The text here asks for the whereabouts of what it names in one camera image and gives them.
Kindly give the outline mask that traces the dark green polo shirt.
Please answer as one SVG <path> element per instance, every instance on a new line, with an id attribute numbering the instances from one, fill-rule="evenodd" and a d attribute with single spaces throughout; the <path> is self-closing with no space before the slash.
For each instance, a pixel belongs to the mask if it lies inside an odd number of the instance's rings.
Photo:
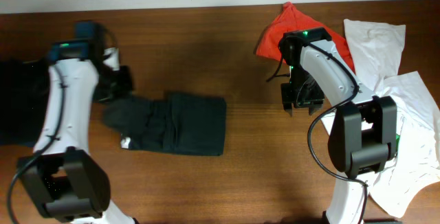
<path id="1" fill-rule="evenodd" d="M 222 97 L 174 92 L 164 100 L 121 98 L 104 110 L 102 121 L 121 134 L 127 150 L 220 156 L 226 139 L 227 104 Z"/>

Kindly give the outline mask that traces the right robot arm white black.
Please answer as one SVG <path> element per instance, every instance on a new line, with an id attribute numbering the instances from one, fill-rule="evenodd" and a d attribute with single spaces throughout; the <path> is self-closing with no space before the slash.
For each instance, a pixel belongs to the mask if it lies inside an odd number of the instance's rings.
<path id="1" fill-rule="evenodd" d="M 289 65 L 289 82 L 280 86 L 284 110 L 307 108 L 313 114 L 325 100 L 331 105 L 310 124 L 309 148 L 315 125 L 328 114 L 334 116 L 327 148 L 336 171 L 311 154 L 335 178 L 330 206 L 320 222 L 363 223 L 369 186 L 397 155 L 397 105 L 357 78 L 323 27 L 286 32 L 278 49 L 281 61 Z"/>

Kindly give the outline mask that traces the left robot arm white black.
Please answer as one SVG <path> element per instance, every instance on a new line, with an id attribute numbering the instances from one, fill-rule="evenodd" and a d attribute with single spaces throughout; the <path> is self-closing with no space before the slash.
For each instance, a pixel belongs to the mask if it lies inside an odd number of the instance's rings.
<path id="1" fill-rule="evenodd" d="M 93 102 L 107 104 L 133 90 L 130 69 L 120 64 L 110 31 L 95 21 L 75 24 L 74 39 L 52 44 L 45 121 L 33 154 L 17 161 L 12 183 L 21 182 L 38 213 L 60 223 L 126 223 L 111 199 L 106 172 L 89 153 Z"/>

